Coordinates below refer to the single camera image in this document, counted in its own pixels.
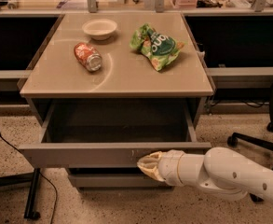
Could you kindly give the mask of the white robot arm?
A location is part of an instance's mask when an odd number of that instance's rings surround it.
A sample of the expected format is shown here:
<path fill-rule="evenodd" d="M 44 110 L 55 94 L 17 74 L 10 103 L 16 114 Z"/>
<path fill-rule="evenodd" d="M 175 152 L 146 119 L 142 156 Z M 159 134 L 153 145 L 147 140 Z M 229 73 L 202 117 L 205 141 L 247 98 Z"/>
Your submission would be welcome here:
<path fill-rule="evenodd" d="M 203 155 L 158 151 L 140 158 L 137 166 L 169 186 L 192 186 L 229 201 L 251 193 L 273 204 L 273 171 L 225 147 Z"/>

